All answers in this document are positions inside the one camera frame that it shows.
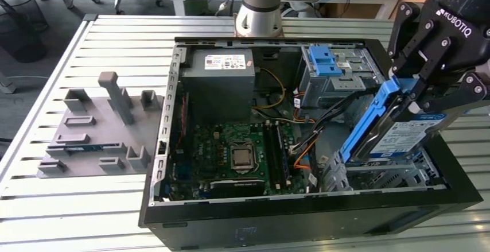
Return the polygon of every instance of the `robotiq logo text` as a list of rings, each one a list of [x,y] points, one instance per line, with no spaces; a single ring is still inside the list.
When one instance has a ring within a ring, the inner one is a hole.
[[[468,37],[471,35],[471,28],[460,21],[460,19],[455,15],[451,15],[450,12],[447,12],[444,9],[439,9],[435,14],[443,16],[450,21],[450,23],[454,24],[455,28],[459,29],[464,37]]]

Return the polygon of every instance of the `motherboard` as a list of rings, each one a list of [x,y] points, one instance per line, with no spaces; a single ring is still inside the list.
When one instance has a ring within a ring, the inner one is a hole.
[[[290,169],[291,144],[288,123],[196,125],[189,157],[175,167],[173,200],[304,193],[302,173]]]

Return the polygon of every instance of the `open computer tower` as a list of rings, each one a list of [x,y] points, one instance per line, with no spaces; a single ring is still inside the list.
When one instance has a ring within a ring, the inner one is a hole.
[[[295,151],[390,66],[376,40],[176,39],[139,221],[171,250],[395,234],[482,201],[440,136],[402,159],[338,161],[372,92]]]

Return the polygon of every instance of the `white label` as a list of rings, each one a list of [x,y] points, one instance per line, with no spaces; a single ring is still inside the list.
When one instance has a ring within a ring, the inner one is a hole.
[[[204,69],[245,69],[244,55],[207,55]]]
[[[444,114],[423,114],[410,122],[395,122],[371,150],[372,157],[391,157],[408,152],[426,136],[426,129],[440,123]]]
[[[448,22],[455,26],[464,37],[468,37],[471,35],[472,30],[470,26],[467,26],[455,15],[450,14],[450,12],[447,12],[442,8],[435,12],[435,14],[438,16],[443,16],[448,20]]]
[[[294,107],[300,108],[300,99],[299,98],[294,98]]]
[[[65,148],[65,150],[84,150],[84,149],[83,148],[73,147],[73,148]]]
[[[312,173],[310,173],[310,175],[308,175],[308,181],[316,187],[318,179],[316,179],[316,177],[314,176]]]
[[[351,64],[350,63],[336,63],[336,67],[339,67],[339,68],[351,68]]]

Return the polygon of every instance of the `floor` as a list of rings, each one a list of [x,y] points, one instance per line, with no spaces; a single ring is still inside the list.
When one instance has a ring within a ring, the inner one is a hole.
[[[6,0],[11,5],[23,1]],[[0,70],[8,77],[49,76],[84,13],[115,14],[113,2],[108,1],[97,5],[91,0],[75,0],[76,7],[72,10],[65,8],[61,0],[37,0],[37,3],[49,24],[49,29],[41,34],[48,54],[40,61],[21,64],[0,48]],[[169,1],[164,1],[164,6],[157,7],[155,1],[123,0],[120,8],[127,15],[173,15],[173,5]],[[11,81],[17,86],[17,91],[9,95],[0,93],[0,138],[15,137],[45,83],[45,79],[40,78],[15,78]],[[0,142],[0,157],[6,147],[8,144]]]

